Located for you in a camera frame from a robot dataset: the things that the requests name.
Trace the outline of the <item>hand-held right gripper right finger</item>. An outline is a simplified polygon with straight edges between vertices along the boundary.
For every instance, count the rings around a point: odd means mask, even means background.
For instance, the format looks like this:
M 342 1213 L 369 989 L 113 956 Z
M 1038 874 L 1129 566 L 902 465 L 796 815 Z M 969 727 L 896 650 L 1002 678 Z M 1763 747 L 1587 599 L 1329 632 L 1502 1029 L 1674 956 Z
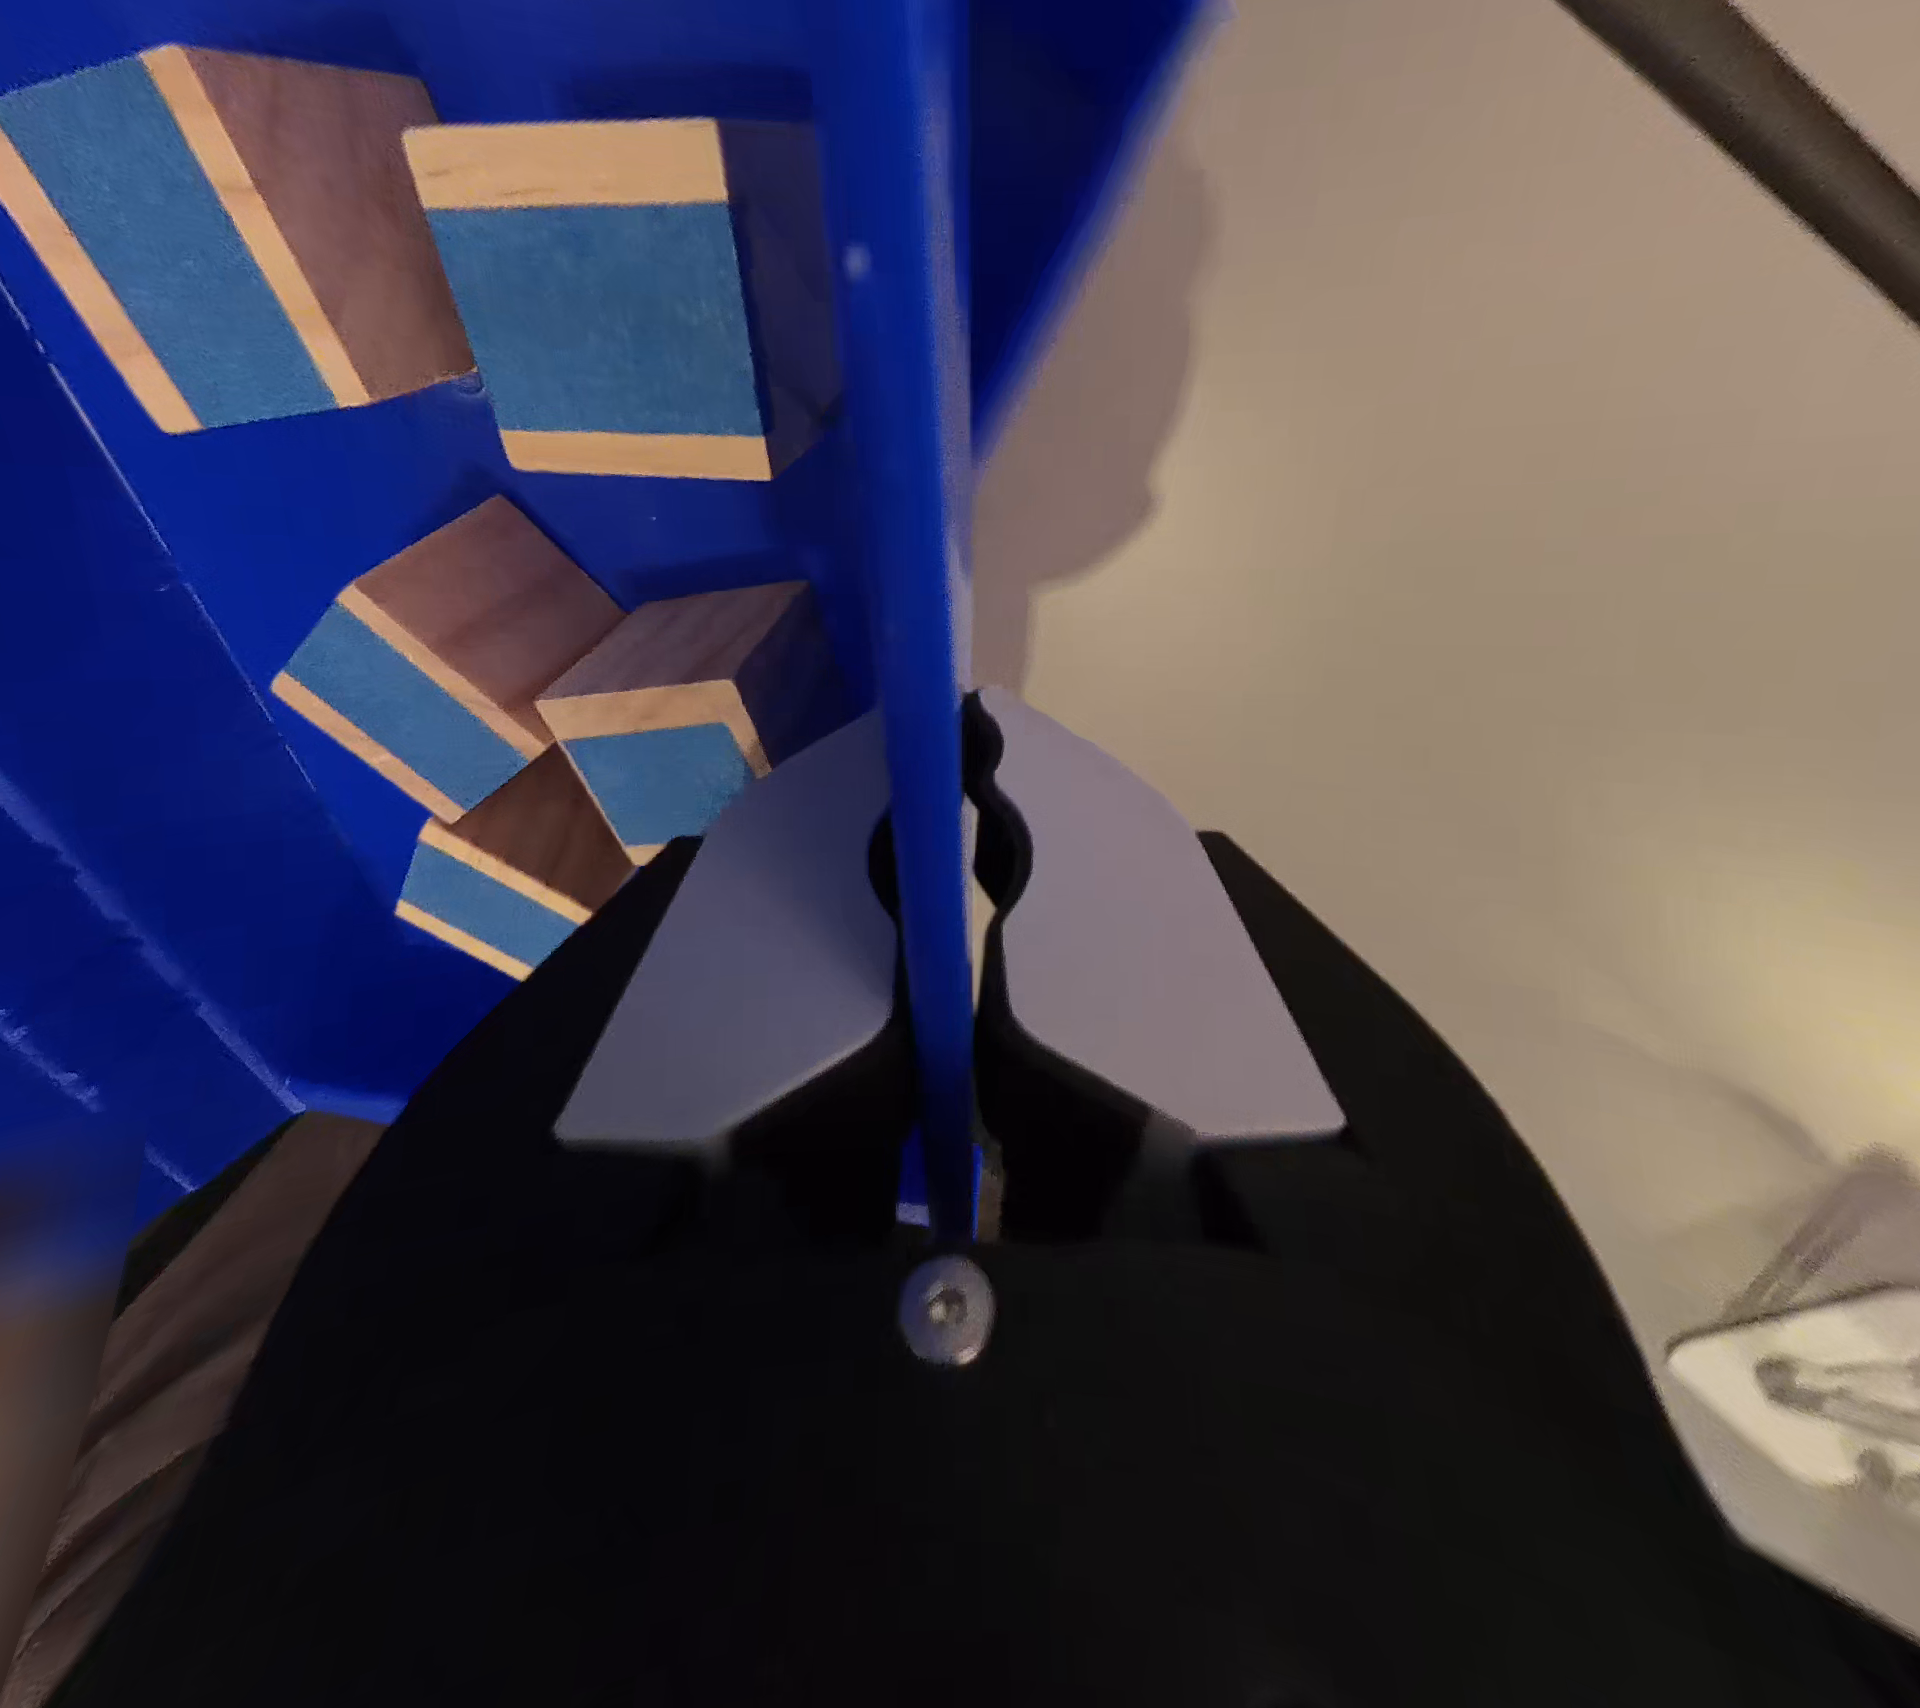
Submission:
M 994 905 L 976 1105 L 1012 1242 L 1200 1238 L 1220 1163 L 1347 1117 L 1200 833 L 1002 687 L 972 694 L 976 877 Z

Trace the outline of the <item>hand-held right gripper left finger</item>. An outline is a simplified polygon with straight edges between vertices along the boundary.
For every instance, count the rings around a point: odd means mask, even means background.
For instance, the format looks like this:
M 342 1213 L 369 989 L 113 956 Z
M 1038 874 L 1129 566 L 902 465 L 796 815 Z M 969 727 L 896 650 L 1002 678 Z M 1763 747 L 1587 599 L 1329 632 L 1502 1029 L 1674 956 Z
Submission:
M 569 1096 L 557 1139 L 699 1169 L 805 1236 L 887 1236 L 908 1133 L 890 808 L 866 714 L 711 824 Z

